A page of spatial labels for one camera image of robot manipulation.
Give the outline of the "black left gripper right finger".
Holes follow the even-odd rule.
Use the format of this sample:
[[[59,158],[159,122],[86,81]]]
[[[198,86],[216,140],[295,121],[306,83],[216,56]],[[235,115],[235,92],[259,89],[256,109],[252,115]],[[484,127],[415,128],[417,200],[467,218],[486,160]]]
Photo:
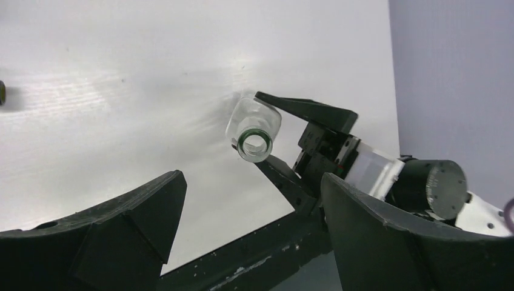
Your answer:
[[[512,290],[513,238],[428,221],[325,173],[322,206],[344,290]]]

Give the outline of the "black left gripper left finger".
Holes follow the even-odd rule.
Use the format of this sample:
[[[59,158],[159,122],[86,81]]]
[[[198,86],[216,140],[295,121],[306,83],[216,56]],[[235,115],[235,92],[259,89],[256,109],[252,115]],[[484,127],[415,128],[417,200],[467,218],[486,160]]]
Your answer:
[[[156,290],[187,183],[167,172],[31,230],[1,233],[2,290]]]

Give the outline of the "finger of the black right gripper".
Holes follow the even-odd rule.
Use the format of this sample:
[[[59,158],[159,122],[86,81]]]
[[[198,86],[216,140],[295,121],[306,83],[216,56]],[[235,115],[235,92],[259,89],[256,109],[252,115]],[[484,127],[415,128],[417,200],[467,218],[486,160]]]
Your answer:
[[[283,98],[260,91],[256,92],[255,98],[337,133],[349,134],[358,119],[358,114],[352,110],[334,107],[311,99]]]
[[[270,155],[255,166],[280,191],[299,215],[312,215],[318,206],[314,191],[283,160]]]

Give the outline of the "clear square glass bottle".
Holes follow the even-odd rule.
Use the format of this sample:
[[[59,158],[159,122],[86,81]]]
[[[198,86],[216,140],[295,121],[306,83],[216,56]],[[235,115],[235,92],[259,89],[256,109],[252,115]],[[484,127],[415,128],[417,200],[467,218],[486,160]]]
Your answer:
[[[281,124],[277,109],[254,98],[242,98],[232,111],[225,135],[242,159],[258,163],[271,154]]]

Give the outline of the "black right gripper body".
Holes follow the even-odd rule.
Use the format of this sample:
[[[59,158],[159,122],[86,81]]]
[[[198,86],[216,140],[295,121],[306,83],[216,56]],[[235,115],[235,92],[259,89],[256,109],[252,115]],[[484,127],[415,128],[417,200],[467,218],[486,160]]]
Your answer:
[[[405,162],[383,153],[361,139],[308,123],[298,145],[294,166],[301,179],[320,195],[323,174],[332,173],[356,189],[385,200]]]

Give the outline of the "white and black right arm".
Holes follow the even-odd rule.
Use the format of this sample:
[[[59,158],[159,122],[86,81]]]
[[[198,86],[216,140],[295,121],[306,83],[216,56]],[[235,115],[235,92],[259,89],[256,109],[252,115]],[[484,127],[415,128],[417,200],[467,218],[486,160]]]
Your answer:
[[[264,92],[255,98],[307,122],[293,166],[275,156],[257,165],[297,214],[320,212],[321,179],[332,173],[365,194],[425,219],[483,235],[513,235],[513,203],[499,209],[472,193],[456,162],[380,152],[351,134],[358,115],[349,109]]]

